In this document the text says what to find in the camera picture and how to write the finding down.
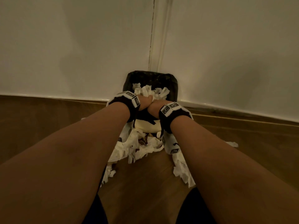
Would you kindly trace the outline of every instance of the wristband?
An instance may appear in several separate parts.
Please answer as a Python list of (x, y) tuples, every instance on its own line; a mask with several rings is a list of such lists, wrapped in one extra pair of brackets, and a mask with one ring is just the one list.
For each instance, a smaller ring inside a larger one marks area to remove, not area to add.
[(165, 130), (167, 133), (172, 133), (170, 124), (178, 116), (188, 116), (193, 119), (191, 112), (179, 105), (177, 102), (164, 105), (159, 111), (162, 130)]
[(137, 112), (140, 108), (140, 101), (136, 94), (130, 91), (124, 91), (118, 93), (112, 100), (107, 102), (107, 105), (110, 105), (114, 102), (122, 102), (124, 103), (130, 110), (130, 118), (127, 122), (132, 122), (136, 119)]

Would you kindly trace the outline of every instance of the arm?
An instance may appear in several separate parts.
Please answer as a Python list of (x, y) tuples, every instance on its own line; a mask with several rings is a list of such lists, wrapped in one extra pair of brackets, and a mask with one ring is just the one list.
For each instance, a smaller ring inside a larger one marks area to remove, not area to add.
[[(148, 110), (158, 116), (164, 104)], [(218, 223), (299, 223), (299, 193), (288, 184), (187, 116), (170, 127)]]
[(115, 102), (0, 165), (1, 223), (81, 223), (129, 117)]

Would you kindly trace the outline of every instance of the brown floor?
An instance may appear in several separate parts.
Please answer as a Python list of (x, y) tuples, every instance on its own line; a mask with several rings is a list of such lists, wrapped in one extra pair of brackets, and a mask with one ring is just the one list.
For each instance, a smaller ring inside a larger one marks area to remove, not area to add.
[[(0, 96), (0, 163), (103, 107), (80, 101)], [(237, 142), (240, 151), (299, 189), (299, 124), (192, 113), (197, 114), (193, 117), (199, 124), (225, 141)], [(163, 151), (149, 154), (130, 165), (123, 159), (116, 169), (115, 176), (99, 190), (109, 223), (175, 223), (190, 189), (173, 175), (169, 155)]]

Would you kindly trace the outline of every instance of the person's left hand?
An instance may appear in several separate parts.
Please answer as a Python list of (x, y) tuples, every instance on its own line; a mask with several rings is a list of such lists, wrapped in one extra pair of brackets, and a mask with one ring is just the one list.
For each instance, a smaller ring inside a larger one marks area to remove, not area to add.
[(139, 111), (147, 108), (152, 103), (152, 95), (149, 95), (148, 97), (137, 95), (140, 101), (140, 108)]

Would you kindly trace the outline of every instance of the pants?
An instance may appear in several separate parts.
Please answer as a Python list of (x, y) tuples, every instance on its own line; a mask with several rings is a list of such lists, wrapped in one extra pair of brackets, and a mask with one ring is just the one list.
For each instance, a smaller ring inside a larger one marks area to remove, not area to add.
[[(105, 170), (106, 168), (104, 169), (100, 183), (103, 180)], [(97, 193), (87, 215), (85, 216), (82, 222), (82, 224), (94, 224), (94, 223), (108, 224), (106, 213), (104, 211), (101, 200)], [(176, 219), (176, 224), (181, 224), (181, 223), (216, 224), (213, 216), (211, 215), (209, 209), (207, 208), (207, 205), (204, 202), (204, 199), (200, 195), (200, 192), (197, 188), (193, 188), (189, 192), (189, 194), (186, 196), (181, 206), (181, 209), (178, 213), (178, 217)]]

